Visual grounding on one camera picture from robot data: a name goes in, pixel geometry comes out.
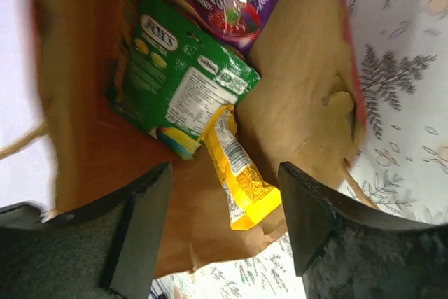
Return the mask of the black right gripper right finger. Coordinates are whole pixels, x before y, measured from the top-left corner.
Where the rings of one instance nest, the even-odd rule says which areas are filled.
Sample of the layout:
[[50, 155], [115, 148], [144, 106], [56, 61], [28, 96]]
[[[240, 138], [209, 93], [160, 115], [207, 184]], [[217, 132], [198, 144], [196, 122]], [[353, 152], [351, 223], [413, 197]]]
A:
[[447, 227], [393, 216], [278, 171], [295, 273], [308, 298], [446, 298]]

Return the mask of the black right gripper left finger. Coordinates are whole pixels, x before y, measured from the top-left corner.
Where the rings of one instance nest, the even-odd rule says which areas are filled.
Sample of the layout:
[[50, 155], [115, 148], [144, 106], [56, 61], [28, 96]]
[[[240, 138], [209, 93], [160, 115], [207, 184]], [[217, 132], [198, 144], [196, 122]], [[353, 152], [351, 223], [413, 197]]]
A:
[[29, 202], [1, 209], [2, 298], [149, 298], [173, 186], [168, 162], [44, 220]]

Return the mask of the yellow snack packet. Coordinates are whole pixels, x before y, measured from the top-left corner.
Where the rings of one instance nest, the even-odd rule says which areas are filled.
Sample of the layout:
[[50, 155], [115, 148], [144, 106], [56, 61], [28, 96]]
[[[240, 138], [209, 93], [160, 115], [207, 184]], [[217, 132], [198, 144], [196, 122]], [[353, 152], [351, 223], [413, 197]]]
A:
[[232, 230], [250, 230], [281, 205], [279, 189], [266, 182], [237, 139], [234, 106], [220, 107], [199, 140], [206, 146], [227, 195]]

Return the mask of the red brown paper bag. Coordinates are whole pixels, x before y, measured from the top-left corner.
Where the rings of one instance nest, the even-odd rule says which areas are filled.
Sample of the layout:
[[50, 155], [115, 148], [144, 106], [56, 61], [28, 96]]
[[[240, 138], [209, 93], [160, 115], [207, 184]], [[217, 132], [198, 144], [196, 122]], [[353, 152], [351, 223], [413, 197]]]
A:
[[[101, 94], [118, 56], [122, 0], [13, 0], [19, 31], [32, 62], [15, 92], [13, 115], [24, 115], [26, 94], [34, 116], [46, 118], [56, 170], [49, 181], [13, 175], [10, 189], [50, 190], [50, 216], [72, 211], [119, 189], [154, 166], [171, 162], [174, 189], [155, 273], [196, 270], [249, 258], [286, 231], [281, 209], [255, 228], [230, 228], [225, 194], [211, 158], [200, 150], [182, 161], [134, 129]], [[42, 62], [33, 62], [43, 54]], [[261, 82], [237, 107], [239, 138], [262, 176], [277, 183], [291, 162], [337, 188], [344, 164], [365, 138], [365, 103], [356, 68], [345, 0], [279, 0], [248, 56]]]

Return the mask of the green snack packet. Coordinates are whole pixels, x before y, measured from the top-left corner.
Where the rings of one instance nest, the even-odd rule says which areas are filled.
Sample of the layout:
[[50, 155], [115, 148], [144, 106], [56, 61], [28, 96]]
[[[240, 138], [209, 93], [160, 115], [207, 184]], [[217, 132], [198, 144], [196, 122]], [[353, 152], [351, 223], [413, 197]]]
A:
[[190, 160], [217, 110], [245, 97], [260, 75], [163, 0], [139, 0], [129, 16], [111, 106]]

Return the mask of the small green yellow candy packet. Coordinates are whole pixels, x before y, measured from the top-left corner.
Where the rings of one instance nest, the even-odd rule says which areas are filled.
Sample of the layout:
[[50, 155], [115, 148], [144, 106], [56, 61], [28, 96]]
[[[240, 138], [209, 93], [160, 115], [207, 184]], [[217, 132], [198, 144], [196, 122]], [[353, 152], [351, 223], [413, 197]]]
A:
[[123, 81], [129, 61], [130, 45], [134, 36], [134, 27], [138, 16], [139, 0], [122, 0], [120, 16], [120, 45], [117, 57], [117, 68], [113, 77], [115, 103], [123, 100]]

